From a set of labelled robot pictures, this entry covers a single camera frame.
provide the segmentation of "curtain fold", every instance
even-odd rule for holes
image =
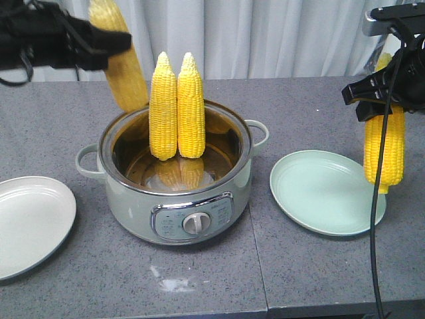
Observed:
[[[90,0],[56,0],[88,18]],[[396,0],[116,0],[143,73],[167,52],[176,74],[192,52],[205,79],[365,74],[379,37],[366,37],[365,11]],[[7,76],[22,75],[9,71]],[[105,80],[79,71],[81,80]],[[36,68],[34,80],[76,80],[73,70]]]

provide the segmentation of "light green plate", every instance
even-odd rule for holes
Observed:
[[[273,167],[270,188],[286,215],[312,231],[350,236],[370,228],[373,185],[349,158],[317,150],[289,154]],[[385,208],[379,195],[375,224]]]

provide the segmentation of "control knob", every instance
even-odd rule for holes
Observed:
[[[183,220],[183,229],[186,233],[198,235],[210,227],[211,218],[207,213],[198,212],[186,216]]]

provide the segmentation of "control panel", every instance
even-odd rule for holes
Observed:
[[[164,239],[186,241],[218,232],[232,214],[233,196],[226,191],[202,201],[155,206],[151,226]]]

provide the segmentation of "gray countertop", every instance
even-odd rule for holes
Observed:
[[[188,247],[146,243],[110,213],[104,187],[74,167],[120,110],[105,82],[0,87],[0,181],[44,175],[74,193],[77,216],[63,245],[33,270],[0,282],[0,318],[297,318],[373,312],[369,238],[300,227],[269,188],[273,165],[298,150],[359,163],[364,124],[341,89],[358,78],[205,81],[205,98],[270,130],[254,158],[252,195],[223,234]],[[406,169],[377,227],[384,306],[425,308],[425,126],[406,116]],[[164,289],[162,280],[185,288]]]

